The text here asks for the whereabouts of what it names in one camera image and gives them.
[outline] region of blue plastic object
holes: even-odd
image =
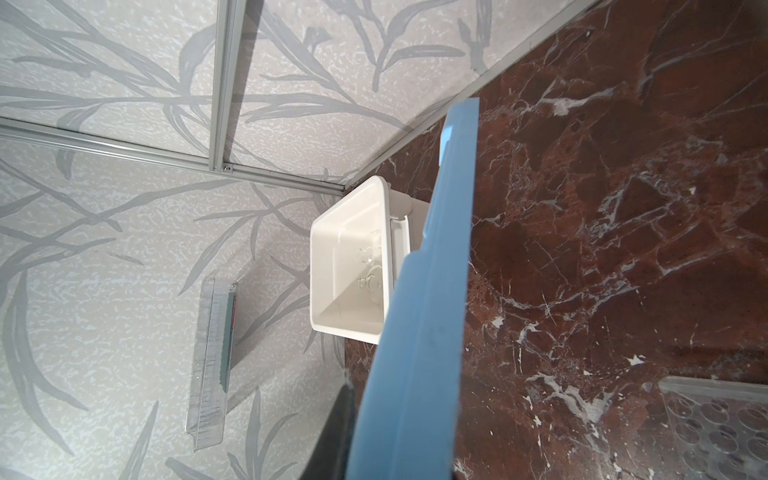
[[[453,107],[421,250],[402,265],[356,423],[349,480],[448,480],[458,417],[479,100]]]

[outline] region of white plastic bin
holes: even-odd
[[[429,204],[371,177],[312,223],[310,322],[379,343],[402,259],[422,244]]]

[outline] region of patterned wallpaper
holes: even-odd
[[[343,183],[571,1],[251,1],[231,159]],[[0,0],[0,19],[0,116],[207,156],[214,0]]]
[[[0,142],[0,478],[297,478],[344,381],[308,319],[330,199]],[[185,433],[202,278],[239,280],[222,444]]]

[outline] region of circular hole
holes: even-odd
[[[685,465],[694,472],[705,473],[707,471],[707,460],[696,452],[685,452],[683,454]]]
[[[757,458],[764,462],[768,462],[768,434],[758,433],[754,439],[750,439],[746,443],[747,448]]]
[[[701,414],[712,423],[725,423],[728,421],[728,404],[713,400],[701,406]]]
[[[750,430],[768,429],[768,411],[760,405],[747,405],[736,414],[739,421]]]
[[[688,419],[686,422],[679,424],[677,427],[675,427],[674,430],[674,432],[677,434],[677,437],[683,442],[686,442],[688,445],[696,445],[699,442],[700,431],[701,424],[692,419]]]
[[[673,414],[682,417],[684,419],[690,417],[694,413],[694,403],[680,395],[673,395],[670,397],[667,407]]]
[[[744,460],[738,455],[728,455],[727,461],[717,464],[717,469],[727,480],[746,480]]]
[[[739,444],[736,442],[736,430],[728,425],[721,425],[720,428],[711,432],[709,437],[712,445],[721,452],[734,453],[739,449]]]

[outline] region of blue plastic bar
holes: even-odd
[[[421,250],[405,258],[355,426],[349,480],[448,480],[458,418],[479,100],[448,112]]]

